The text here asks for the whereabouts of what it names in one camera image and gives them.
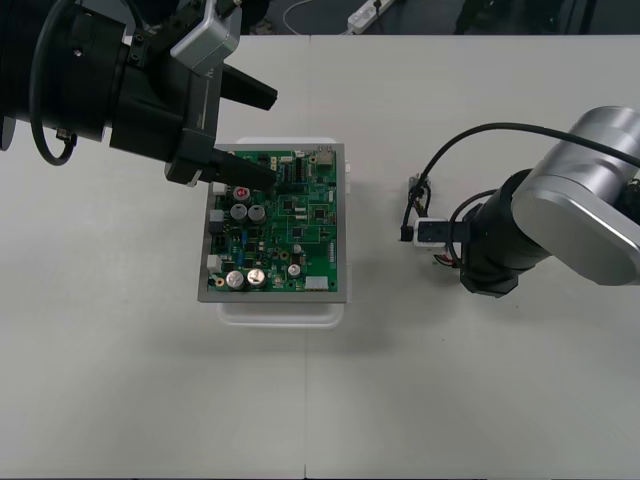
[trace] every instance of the white cable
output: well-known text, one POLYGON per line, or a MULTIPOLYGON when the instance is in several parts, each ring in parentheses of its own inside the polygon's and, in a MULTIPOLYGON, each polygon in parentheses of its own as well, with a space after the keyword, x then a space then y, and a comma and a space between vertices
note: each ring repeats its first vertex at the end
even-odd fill
POLYGON ((287 23, 287 15, 289 15, 289 12, 290 12, 291 10, 293 10, 294 8, 297 8, 297 7, 301 6, 301 5, 305 5, 305 4, 310 3, 310 2, 312 2, 312 1, 313 1, 313 0, 302 0, 301 2, 294 3, 294 4, 293 4, 293 5, 291 5, 289 8, 287 8, 287 9, 284 11, 284 13, 282 14, 282 22, 284 23, 284 26, 285 26, 285 27, 287 27, 289 30, 291 30, 291 32, 292 32, 294 35, 300 35, 300 36, 302 36, 303 34, 302 34, 302 33, 297 32, 297 31, 295 31, 295 30, 291 27, 291 25, 289 25, 289 24, 287 23))
MULTIPOLYGON (((284 26, 287 27, 294 35, 304 36, 305 34, 304 33, 300 33, 297 30, 294 30, 293 27, 291 27, 291 25, 289 25, 289 23, 287 22, 287 15, 289 15, 289 12, 291 10, 293 10, 294 8, 300 7, 302 5, 306 5, 307 3, 310 3, 312 1, 313 0, 302 0, 301 2, 294 3, 289 8, 287 8, 284 11, 284 13, 282 14, 282 23, 284 23, 284 26)), ((344 32, 340 33, 339 35, 351 35, 352 33, 353 33, 353 29, 351 27, 349 27, 344 32)))

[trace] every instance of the microchip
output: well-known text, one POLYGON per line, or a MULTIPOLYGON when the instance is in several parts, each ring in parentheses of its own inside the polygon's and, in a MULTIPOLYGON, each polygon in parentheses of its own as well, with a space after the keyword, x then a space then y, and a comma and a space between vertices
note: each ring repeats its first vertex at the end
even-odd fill
POLYGON ((221 237, 221 236, 214 237, 213 245, 216 248, 224 248, 224 247, 226 247, 227 246, 227 237, 221 237))

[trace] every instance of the black cable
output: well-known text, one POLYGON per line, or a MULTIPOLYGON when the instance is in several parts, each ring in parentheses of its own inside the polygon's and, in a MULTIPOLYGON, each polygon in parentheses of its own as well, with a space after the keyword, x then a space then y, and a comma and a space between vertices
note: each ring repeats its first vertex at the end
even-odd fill
POLYGON ((376 0, 373 2, 373 6, 376 7, 376 21, 378 23, 378 28, 380 29, 380 33, 384 35, 384 27, 382 26, 382 20, 380 20, 380 7, 382 6, 382 1, 376 0))
POLYGON ((45 81, 47 54, 51 43, 53 43, 53 35, 56 33, 56 28, 63 15, 74 3, 75 0, 58 0, 49 11, 38 37, 29 81, 29 121, 31 122, 33 140, 42 158, 55 167, 64 165, 71 158, 77 137, 72 134, 70 138, 65 140, 64 151, 60 157, 54 156, 49 150, 42 124, 42 84, 45 81))
POLYGON ((449 255, 453 260, 454 268, 462 268, 462 261, 460 260, 460 257, 458 257, 458 254, 456 253, 456 249, 453 247, 453 231, 455 229, 456 220, 458 216, 462 213, 462 211, 465 208, 467 208, 473 202, 476 202, 481 198, 490 197, 496 192, 497 190, 487 190, 486 192, 482 192, 482 193, 478 193, 477 195, 474 195, 470 199, 465 200, 464 203, 460 205, 455 212, 453 212, 453 215, 451 215, 451 218, 449 219, 449 231, 447 232, 447 249, 449 250, 449 255))
POLYGON ((414 202, 417 198, 417 193, 424 187, 426 179, 429 177, 431 170, 435 167, 436 163, 447 153, 451 147, 455 144, 464 140, 467 137, 475 135, 477 133, 488 132, 490 130, 514 130, 519 132, 527 132, 527 133, 535 133, 537 135, 542 135, 545 137, 551 137, 558 140, 562 140, 568 143, 573 143, 576 145, 580 145, 581 147, 589 148, 596 152, 603 153, 605 155, 609 155, 614 158, 618 158, 634 167, 640 168, 640 159, 629 155, 627 153, 616 150, 615 148, 608 147, 598 142, 594 142, 592 140, 588 140, 586 138, 579 137, 572 133, 561 132, 559 130, 553 130, 551 128, 539 127, 536 125, 528 125, 524 123, 487 123, 486 125, 480 125, 478 127, 471 128, 456 137, 449 140, 436 155, 431 159, 429 164, 426 166, 422 175, 420 175, 420 179, 416 184, 411 197, 409 198, 409 203, 407 205, 407 209, 404 212, 404 219, 402 221, 402 236, 405 237, 405 232, 408 230, 409 216, 411 215, 411 208, 413 207, 414 202))
POLYGON ((427 182, 427 185, 425 186, 425 190, 427 191, 427 199, 424 202, 424 216, 428 217, 429 216, 429 207, 431 206, 431 198, 433 197, 433 192, 431 190, 431 185, 429 185, 429 183, 427 182))

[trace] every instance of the floor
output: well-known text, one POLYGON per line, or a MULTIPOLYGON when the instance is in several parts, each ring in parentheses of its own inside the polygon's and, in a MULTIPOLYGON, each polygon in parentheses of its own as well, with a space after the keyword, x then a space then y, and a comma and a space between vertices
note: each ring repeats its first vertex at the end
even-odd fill
MULTIPOLYGON (((311 0, 293 8, 287 22, 305 35, 335 35, 347 29, 347 18, 365 0, 311 0)), ((456 21, 463 6, 473 2, 489 5, 481 11, 466 34, 640 34, 640 1, 638 0, 396 0, 382 16, 382 28, 374 23, 365 32, 369 35, 449 35, 456 29, 456 21), (510 3, 498 14, 491 4, 510 3), (559 4, 557 22, 552 29, 532 28, 536 12, 545 4, 559 4)), ((271 0, 263 22, 254 27, 259 35, 291 35, 283 21, 289 7, 300 0, 271 0)), ((121 0, 85 0, 96 11, 131 24, 131 16, 121 0)))

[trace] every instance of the circuit board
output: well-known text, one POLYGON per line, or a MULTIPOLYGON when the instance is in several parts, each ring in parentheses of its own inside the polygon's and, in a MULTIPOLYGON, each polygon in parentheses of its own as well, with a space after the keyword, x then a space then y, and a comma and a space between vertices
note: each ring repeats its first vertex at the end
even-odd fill
POLYGON ((340 291, 338 163, 331 147, 317 148, 233 152, 271 168, 277 180, 264 192, 214 186, 209 292, 340 291))

